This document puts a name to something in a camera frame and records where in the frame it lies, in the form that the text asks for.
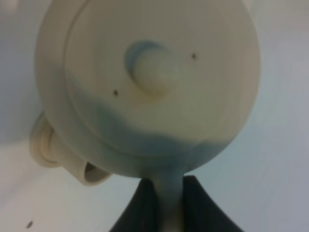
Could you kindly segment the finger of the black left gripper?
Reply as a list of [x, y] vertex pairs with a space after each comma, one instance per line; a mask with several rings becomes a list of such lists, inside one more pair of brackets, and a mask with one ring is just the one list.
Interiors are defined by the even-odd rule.
[[177, 232], [241, 232], [242, 229], [214, 202], [196, 176], [179, 179], [180, 216]]
[[162, 232], [163, 199], [150, 179], [142, 179], [112, 232]]

